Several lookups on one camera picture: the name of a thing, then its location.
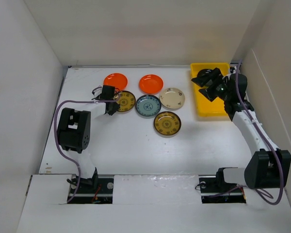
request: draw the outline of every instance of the cream plate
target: cream plate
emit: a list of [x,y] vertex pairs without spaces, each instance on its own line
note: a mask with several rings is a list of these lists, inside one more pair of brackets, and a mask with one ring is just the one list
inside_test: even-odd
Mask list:
[[185,97],[178,88],[171,87],[161,92],[160,101],[167,108],[178,109],[184,105]]

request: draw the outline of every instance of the purple cable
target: purple cable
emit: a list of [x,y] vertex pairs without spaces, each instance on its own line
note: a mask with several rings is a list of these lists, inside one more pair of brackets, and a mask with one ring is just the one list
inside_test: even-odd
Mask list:
[[241,103],[241,105],[243,106],[244,110],[246,111],[247,115],[249,116],[250,120],[252,121],[254,127],[256,128],[257,132],[260,134],[261,138],[263,139],[263,141],[267,144],[267,146],[270,148],[270,150],[272,151],[272,153],[274,154],[274,158],[276,160],[276,163],[277,163],[277,166],[278,166],[278,170],[279,170],[279,178],[280,178],[280,189],[279,189],[279,195],[278,195],[278,198],[275,202],[270,202],[269,200],[267,200],[264,196],[265,196],[265,193],[262,193],[260,190],[256,190],[256,192],[261,196],[261,198],[266,201],[268,204],[270,205],[277,205],[280,203],[281,201],[281,198],[282,198],[282,194],[283,194],[283,188],[284,188],[284,181],[283,181],[283,171],[282,171],[282,166],[281,166],[281,163],[280,163],[280,160],[274,150],[274,148],[272,147],[271,143],[267,140],[267,138],[264,136],[264,134],[262,133],[262,131],[260,130],[259,126],[257,125],[257,123],[254,121],[252,115],[250,114],[249,110],[247,109],[246,105],[244,104],[242,98],[241,98],[241,95],[239,93],[239,88],[238,88],[238,71],[239,71],[239,68],[240,68],[240,65],[242,63],[242,60],[240,60],[238,62],[238,65],[237,65],[237,69],[236,69],[236,77],[235,77],[235,80],[236,80],[236,92],[237,92],[237,96],[238,96],[238,99]]
[[78,191],[78,188],[79,188],[79,185],[80,185],[80,181],[81,181],[81,168],[80,168],[80,165],[79,165],[79,163],[77,161],[75,161],[74,159],[71,159],[68,156],[66,156],[62,152],[62,150],[60,149],[59,142],[58,142],[58,136],[57,136],[57,117],[58,117],[59,110],[65,103],[108,103],[108,102],[116,102],[116,101],[118,101],[118,99],[117,100],[94,100],[94,101],[65,100],[62,103],[60,103],[58,105],[58,107],[56,108],[56,111],[55,111],[55,114],[54,114],[54,137],[55,137],[56,148],[57,148],[58,152],[61,154],[62,157],[64,157],[65,159],[67,159],[67,160],[69,160],[71,162],[73,162],[77,166],[78,174],[79,174],[76,189],[74,190],[74,193],[73,193],[72,197],[67,201],[67,203],[69,203],[75,197],[75,195],[76,195],[76,193]]

